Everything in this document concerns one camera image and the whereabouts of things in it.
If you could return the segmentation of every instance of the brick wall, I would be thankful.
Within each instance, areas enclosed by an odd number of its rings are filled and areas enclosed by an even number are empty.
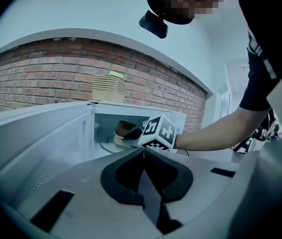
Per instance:
[[[82,38],[47,39],[0,54],[0,112],[90,100],[94,75],[124,74],[125,103],[186,113],[185,131],[201,128],[207,93],[154,58]]]

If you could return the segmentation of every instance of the black cutout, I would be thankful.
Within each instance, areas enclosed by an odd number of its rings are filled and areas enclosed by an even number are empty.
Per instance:
[[[183,198],[192,185],[193,175],[186,166],[151,149],[139,148],[105,167],[101,173],[101,185],[119,203],[145,208],[144,197],[138,193],[144,170],[162,197],[155,225],[167,234],[182,226],[170,218],[166,203]]]
[[[177,220],[171,220],[169,212],[166,208],[165,203],[161,202],[161,209],[160,209],[160,215],[157,220],[156,227],[164,234],[168,234],[175,229],[179,229],[182,226],[182,224]]]
[[[60,190],[37,214],[31,223],[49,232],[73,197],[72,192]]]
[[[235,173],[236,172],[233,172],[233,171],[228,171],[228,170],[224,170],[224,169],[220,169],[220,168],[213,168],[211,169],[211,172],[212,173],[216,173],[216,174],[220,174],[220,175],[223,175],[223,176],[226,176],[226,177],[234,177]]]
[[[109,164],[101,173],[101,185],[110,197],[122,204],[144,205],[137,193],[144,170],[143,148]]]
[[[149,148],[144,149],[145,170],[165,203],[180,200],[193,182],[191,170]]]

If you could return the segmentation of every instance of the stack of paper bowls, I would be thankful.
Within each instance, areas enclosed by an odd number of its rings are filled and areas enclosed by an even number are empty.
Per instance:
[[[125,96],[126,85],[116,76],[94,76],[92,83],[93,100],[122,103]]]

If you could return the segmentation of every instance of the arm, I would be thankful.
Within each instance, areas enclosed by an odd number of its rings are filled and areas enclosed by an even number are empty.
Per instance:
[[[232,114],[204,129],[178,135],[175,149],[205,151],[230,148],[251,135],[269,110],[249,111],[238,107]]]

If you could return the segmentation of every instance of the black t-shirt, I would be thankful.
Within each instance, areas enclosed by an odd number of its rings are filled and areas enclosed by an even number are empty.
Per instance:
[[[249,27],[249,83],[240,107],[270,108],[267,95],[282,78],[282,0],[239,0]]]

